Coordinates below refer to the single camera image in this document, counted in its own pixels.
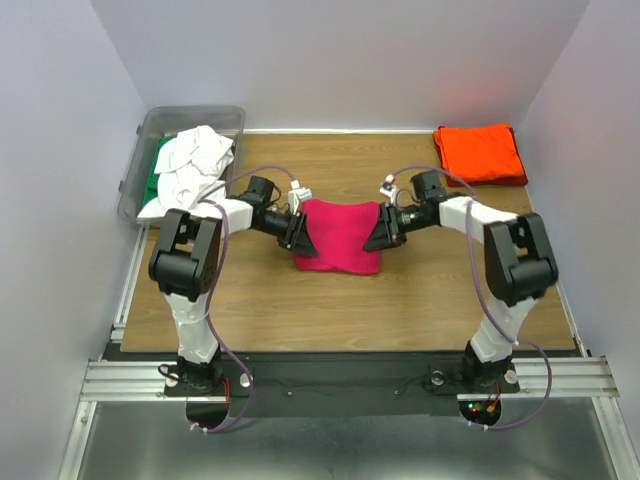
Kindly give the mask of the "pink t shirt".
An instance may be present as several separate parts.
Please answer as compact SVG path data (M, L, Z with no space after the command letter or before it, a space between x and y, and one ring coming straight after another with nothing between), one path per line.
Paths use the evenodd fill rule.
M310 272L338 272L353 275L377 275L381 268L380 251L367 252L365 243L379 216L379 204L334 204L319 199L307 200L302 211L317 251L315 257L295 254L296 268Z

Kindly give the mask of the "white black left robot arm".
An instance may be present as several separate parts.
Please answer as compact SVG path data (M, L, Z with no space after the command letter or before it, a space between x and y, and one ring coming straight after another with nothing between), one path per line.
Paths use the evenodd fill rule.
M184 386L205 395L230 388L210 309L231 235L254 229L273 236L280 247L292 253L317 254L301 210L312 198L310 189L293 180L284 212L275 209L272 196L276 185L264 177L252 176L239 195L214 199L221 189L216 186L197 200L199 206L208 208L206 211L166 212L148 268L149 277L169 305L178 338L177 365L161 367L160 374L170 388Z

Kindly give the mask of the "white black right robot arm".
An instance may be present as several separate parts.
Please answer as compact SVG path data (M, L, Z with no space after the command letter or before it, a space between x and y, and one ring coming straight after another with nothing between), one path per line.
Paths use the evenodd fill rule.
M441 174L429 169L414 175L414 201L408 206L399 205L396 177L388 175L379 188L386 200L364 248L375 252L399 247L408 233L432 226L464 234L470 252L482 245L484 265L473 265L471 271L483 318L448 383L466 391L514 385L511 360L521 327L559 277L543 219L536 213L519 215L488 207L475 192L449 192L440 182Z

